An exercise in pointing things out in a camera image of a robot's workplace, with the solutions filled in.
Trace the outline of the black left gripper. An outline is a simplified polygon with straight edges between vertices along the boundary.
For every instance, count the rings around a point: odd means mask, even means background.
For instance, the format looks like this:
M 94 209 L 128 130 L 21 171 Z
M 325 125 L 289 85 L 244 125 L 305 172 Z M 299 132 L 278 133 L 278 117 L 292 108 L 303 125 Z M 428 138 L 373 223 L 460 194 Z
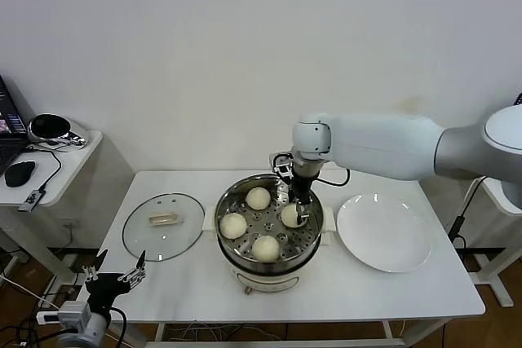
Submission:
M 96 314 L 108 314 L 116 298 L 130 292 L 131 288 L 138 285 L 146 276 L 144 268 L 146 251 L 144 250 L 135 264 L 135 267 L 126 274 L 100 273 L 108 250 L 98 254 L 91 265 L 83 265 L 82 272 L 85 276 L 86 290 L 90 294 L 88 304 L 91 312 Z

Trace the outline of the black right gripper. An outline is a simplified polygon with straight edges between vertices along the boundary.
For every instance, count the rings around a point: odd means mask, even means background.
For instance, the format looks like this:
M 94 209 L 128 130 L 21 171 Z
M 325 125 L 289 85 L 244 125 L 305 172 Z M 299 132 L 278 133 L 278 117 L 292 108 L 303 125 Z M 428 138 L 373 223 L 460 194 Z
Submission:
M 296 203 L 296 223 L 305 224 L 310 216 L 311 187 L 313 178 L 292 178 L 286 197 L 286 204 Z

